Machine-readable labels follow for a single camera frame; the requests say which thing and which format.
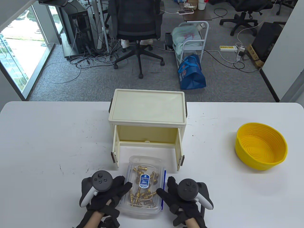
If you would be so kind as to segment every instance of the cabinet door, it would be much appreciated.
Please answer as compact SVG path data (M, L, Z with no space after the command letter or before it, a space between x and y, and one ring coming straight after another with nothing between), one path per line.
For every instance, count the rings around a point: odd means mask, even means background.
M183 165L185 155L183 154L183 148L181 146L181 130L177 129L176 141L175 141L175 155L176 155L176 164L177 171Z
M113 159L113 163L119 167L119 151L120 151L120 143L119 143L119 136L117 131L117 125L114 127L114 140L113 140L113 148L111 152L111 156Z

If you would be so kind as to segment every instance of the smartphone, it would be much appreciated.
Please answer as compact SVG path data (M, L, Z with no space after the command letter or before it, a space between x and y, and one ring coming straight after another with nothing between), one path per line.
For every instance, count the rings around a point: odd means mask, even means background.
M193 14L194 11L192 9L182 9L177 11L179 15L184 15L184 14Z

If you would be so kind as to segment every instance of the cabinet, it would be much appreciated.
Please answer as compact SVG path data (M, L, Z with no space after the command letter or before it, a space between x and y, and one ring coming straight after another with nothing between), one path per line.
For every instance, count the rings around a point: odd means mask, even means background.
M120 146L174 148L179 170L186 119L184 92L116 89L109 109L113 162L119 167Z

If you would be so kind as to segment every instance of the gray carpet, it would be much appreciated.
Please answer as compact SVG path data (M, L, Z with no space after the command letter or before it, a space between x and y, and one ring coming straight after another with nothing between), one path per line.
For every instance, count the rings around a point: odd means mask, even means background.
M172 0L164 0L165 8L168 12L176 12L179 6ZM208 4L208 10L212 17L215 8L225 8L228 14L225 18L233 18L235 10L227 3L217 5ZM291 13L291 9L282 7L281 15L275 13L278 5L266 19L268 22L286 21ZM253 13L253 17L262 22L268 14L268 10L263 11L263 15ZM222 15L223 10L217 10L217 14ZM207 37L205 50L218 50L220 45L235 45L237 33L243 28L236 31L235 36L230 36L230 31L234 24L225 23L219 25L220 18L209 22L210 30ZM178 14L164 14L162 24L161 40L154 43L155 46L163 47L164 34L172 30L183 22L182 16ZM252 43L254 37L249 30L243 31L240 40L247 46ZM146 56L142 56L142 68L144 78L138 78L138 63L136 57L131 57L127 61L118 63L119 69L114 70L112 66L94 67L82 70L80 76L67 83L53 84L44 81L41 76L38 77L28 100L30 101L110 101L116 88L127 89L151 89L151 90L171 90L180 91L177 74L177 64L174 53L164 52L154 48L152 51L161 55L166 65L160 66L159 61ZM231 63L221 59L219 53L211 52L220 62L231 66ZM236 54L225 52L223 56L229 61L235 61ZM68 81L76 77L79 73L74 65L69 64L63 58L62 48L60 45L55 46L50 55L46 66L42 72L45 80L51 82ZM254 71L255 68L251 61L245 61L244 71ZM274 102L274 99L267 88L264 80L258 71L254 73L243 73L239 70L227 68L216 62L208 53L204 53L202 59L202 72L206 77L207 87L204 89L186 90L186 101L189 102Z

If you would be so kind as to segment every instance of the vr controller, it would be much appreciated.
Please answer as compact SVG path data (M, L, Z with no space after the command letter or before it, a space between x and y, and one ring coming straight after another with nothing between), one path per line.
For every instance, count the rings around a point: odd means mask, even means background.
M201 214L204 217L205 208L213 209L213 203L209 198L207 185L203 182L196 182L193 179L182 180L177 187L178 195L186 201L195 200L201 204Z
M109 190L112 183L112 175L104 170L97 171L92 177L84 178L81 182L82 195L79 201L80 207L87 206L98 192Z

